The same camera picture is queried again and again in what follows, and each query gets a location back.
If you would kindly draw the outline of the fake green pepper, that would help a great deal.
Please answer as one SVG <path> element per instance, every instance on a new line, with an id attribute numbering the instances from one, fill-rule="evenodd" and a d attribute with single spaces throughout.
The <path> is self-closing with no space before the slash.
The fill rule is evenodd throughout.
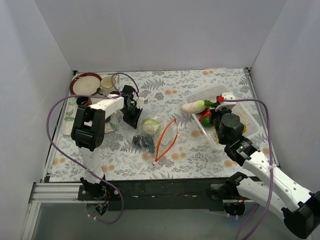
<path id="1" fill-rule="evenodd" d="M 212 125 L 212 124 L 210 123 L 210 121 L 209 121 L 209 118 L 210 118 L 210 116 L 207 115 L 207 116 L 204 116 L 204 117 L 201 119 L 200 123 L 201 123 L 201 125 L 202 125 L 204 128 L 212 128 L 212 127 L 213 127 L 213 125 Z"/>

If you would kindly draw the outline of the fake green cabbage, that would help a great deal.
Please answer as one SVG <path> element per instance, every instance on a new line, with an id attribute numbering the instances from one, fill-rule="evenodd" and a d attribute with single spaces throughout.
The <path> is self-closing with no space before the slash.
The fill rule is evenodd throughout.
<path id="1" fill-rule="evenodd" d="M 150 136 L 155 136 L 161 130 L 161 124 L 158 120 L 146 118 L 141 124 L 142 131 Z"/>

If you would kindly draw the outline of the fake white daikon radish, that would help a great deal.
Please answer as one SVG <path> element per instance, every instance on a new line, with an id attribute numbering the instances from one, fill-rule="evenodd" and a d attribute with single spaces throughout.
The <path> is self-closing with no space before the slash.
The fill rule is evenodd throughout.
<path id="1" fill-rule="evenodd" d="M 215 108 L 216 106 L 216 102 L 211 102 L 209 100 L 197 100 L 191 103 L 183 104 L 180 110 L 185 114 L 199 114 L 205 109 Z"/>

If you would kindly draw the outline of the white plastic mesh basket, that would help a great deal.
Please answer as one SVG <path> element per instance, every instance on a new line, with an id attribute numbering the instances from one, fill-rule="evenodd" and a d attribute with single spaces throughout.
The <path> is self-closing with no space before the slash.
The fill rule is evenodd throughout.
<path id="1" fill-rule="evenodd" d="M 184 98 L 187 105 L 197 101 L 209 104 L 207 124 L 203 124 L 205 117 L 196 114 L 192 116 L 214 151 L 223 151 L 226 145 L 231 145 L 237 140 L 251 140 L 260 131 L 260 125 L 242 103 L 225 102 L 236 98 L 236 95 L 222 83 L 195 90 Z"/>

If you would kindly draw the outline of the clear zip top bag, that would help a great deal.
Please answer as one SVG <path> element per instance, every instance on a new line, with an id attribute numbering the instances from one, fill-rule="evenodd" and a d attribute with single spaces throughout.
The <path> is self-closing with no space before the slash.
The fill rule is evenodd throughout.
<path id="1" fill-rule="evenodd" d="M 144 119 L 155 119 L 160 122 L 161 129 L 156 134 L 155 136 L 151 136 L 148 134 L 145 134 L 142 131 L 142 122 Z M 149 153 L 145 149 L 138 148 L 140 150 L 144 150 L 146 153 L 154 155 L 154 160 L 152 165 L 155 166 L 157 162 L 163 158 L 170 150 L 171 148 L 175 145 L 176 140 L 178 138 L 178 123 L 175 118 L 173 119 L 164 119 L 162 117 L 158 116 L 143 116 L 138 123 L 137 126 L 137 133 L 133 136 L 136 135 L 142 135 L 142 136 L 150 136 L 152 137 L 154 144 L 155 144 L 155 152 L 154 153 Z"/>

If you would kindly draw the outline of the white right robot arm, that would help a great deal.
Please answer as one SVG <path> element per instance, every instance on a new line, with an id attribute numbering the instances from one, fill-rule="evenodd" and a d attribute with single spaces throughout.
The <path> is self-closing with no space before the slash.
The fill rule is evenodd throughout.
<path id="1" fill-rule="evenodd" d="M 244 136 L 245 126 L 230 109 L 212 109 L 209 123 L 227 156 L 269 186 L 268 189 L 236 172 L 222 189 L 232 199 L 240 196 L 264 205 L 278 215 L 298 238 L 307 239 L 320 224 L 320 193 L 311 192 L 288 177 L 273 160 Z"/>

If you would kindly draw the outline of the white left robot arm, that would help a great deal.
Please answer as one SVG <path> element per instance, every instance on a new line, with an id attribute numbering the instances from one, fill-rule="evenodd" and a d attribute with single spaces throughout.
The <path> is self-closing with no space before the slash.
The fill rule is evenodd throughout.
<path id="1" fill-rule="evenodd" d="M 100 146 L 105 137 L 105 121 L 113 113 L 121 111 L 123 121 L 133 129 L 138 127 L 138 121 L 143 109 L 137 106 L 138 93 L 129 85 L 125 85 L 120 92 L 112 92 L 97 103 L 78 107 L 71 138 L 82 155 L 83 165 L 86 167 L 85 177 L 80 179 L 86 193 L 95 200 L 106 196 L 106 187 L 103 185 L 105 174 L 102 170 Z"/>

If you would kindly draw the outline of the fake red chili pepper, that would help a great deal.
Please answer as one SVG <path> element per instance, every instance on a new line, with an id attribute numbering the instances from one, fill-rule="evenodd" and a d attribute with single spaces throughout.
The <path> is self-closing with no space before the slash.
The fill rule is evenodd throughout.
<path id="1" fill-rule="evenodd" d="M 208 110 L 208 111 L 204 112 L 198 120 L 201 122 L 203 120 L 203 118 L 210 116 L 210 115 L 211 115 L 211 111 Z"/>

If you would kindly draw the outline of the fake dark grapes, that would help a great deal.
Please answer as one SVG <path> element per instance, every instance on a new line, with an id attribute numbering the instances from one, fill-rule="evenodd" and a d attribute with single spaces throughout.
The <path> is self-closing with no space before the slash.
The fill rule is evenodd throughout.
<path id="1" fill-rule="evenodd" d="M 139 149 L 145 149 L 148 153 L 155 152 L 155 143 L 151 136 L 148 135 L 134 135 L 132 137 L 132 143 Z"/>

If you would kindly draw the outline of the floral serving tray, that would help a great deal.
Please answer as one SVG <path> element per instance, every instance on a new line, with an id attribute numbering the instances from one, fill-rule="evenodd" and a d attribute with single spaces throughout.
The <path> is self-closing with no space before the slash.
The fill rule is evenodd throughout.
<path id="1" fill-rule="evenodd" d="M 95 73 L 101 76 L 101 78 L 105 77 L 111 77 L 113 75 L 113 72 L 100 72 L 100 73 Z M 76 112 L 78 109 L 78 106 L 76 104 L 76 100 L 78 97 L 71 97 L 67 100 L 66 104 L 66 109 L 63 117 L 63 124 L 62 124 L 62 133 L 64 135 L 70 136 L 71 131 L 73 128 L 74 120 L 76 117 Z M 114 112 L 107 120 L 105 123 L 105 129 L 104 133 L 109 134 L 114 132 L 117 127 L 118 127 L 118 118 L 119 118 L 119 112 Z"/>

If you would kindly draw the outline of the floral table mat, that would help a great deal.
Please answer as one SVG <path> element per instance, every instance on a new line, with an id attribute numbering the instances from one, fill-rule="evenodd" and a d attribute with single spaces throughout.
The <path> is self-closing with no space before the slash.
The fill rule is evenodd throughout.
<path id="1" fill-rule="evenodd" d="M 139 95 L 147 99 L 143 110 L 173 124 L 178 133 L 174 146 L 155 162 L 155 154 L 133 146 L 137 133 L 122 116 L 106 125 L 101 145 L 102 171 L 109 181 L 193 179 L 229 177 L 241 170 L 221 150 L 211 146 L 193 116 L 180 111 L 185 97 L 197 90 L 222 84 L 237 98 L 253 96 L 248 70 L 241 68 L 209 68 L 181 71 L 131 71 L 118 76 L 120 87 L 137 85 Z"/>

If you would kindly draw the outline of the orange ceramic cup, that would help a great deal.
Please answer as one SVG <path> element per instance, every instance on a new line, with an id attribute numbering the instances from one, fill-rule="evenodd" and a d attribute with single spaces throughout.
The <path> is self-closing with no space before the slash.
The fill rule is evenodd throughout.
<path id="1" fill-rule="evenodd" d="M 92 104 L 92 100 L 89 97 L 80 96 L 76 99 L 76 105 L 80 106 L 90 106 Z"/>

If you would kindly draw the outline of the red rimmed cream plate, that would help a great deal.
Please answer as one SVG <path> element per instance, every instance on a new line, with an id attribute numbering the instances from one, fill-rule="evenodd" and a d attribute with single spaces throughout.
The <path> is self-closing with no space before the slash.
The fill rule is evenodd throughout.
<path id="1" fill-rule="evenodd" d="M 101 76 L 87 72 L 76 76 L 70 83 L 69 91 L 71 95 L 95 95 L 100 87 Z"/>

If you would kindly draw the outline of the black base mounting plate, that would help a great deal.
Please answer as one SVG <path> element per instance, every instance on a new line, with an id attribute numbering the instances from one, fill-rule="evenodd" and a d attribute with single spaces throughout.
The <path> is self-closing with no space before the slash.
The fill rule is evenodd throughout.
<path id="1" fill-rule="evenodd" d="M 100 186 L 104 192 L 98 196 L 89 193 L 87 187 L 79 186 L 77 199 L 87 203 L 102 203 L 108 200 L 109 211 L 121 209 L 120 194 L 125 210 L 193 210 L 223 211 L 223 199 L 212 194 L 226 182 L 226 177 L 181 178 L 151 180 L 115 180 Z"/>

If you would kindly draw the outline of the aluminium frame rail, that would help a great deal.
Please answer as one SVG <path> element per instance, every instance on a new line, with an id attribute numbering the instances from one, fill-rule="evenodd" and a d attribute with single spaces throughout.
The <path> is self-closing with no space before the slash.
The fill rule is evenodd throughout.
<path id="1" fill-rule="evenodd" d="M 109 199 L 119 201 L 123 196 L 217 196 L 217 199 L 230 199 L 228 190 L 220 193 L 224 185 L 223 179 L 178 179 L 178 180 L 129 180 L 113 181 L 115 188 L 108 184 L 94 187 L 84 186 L 80 182 L 67 183 L 35 183 L 32 187 L 30 200 L 43 203 L 58 201 L 101 201 Z"/>

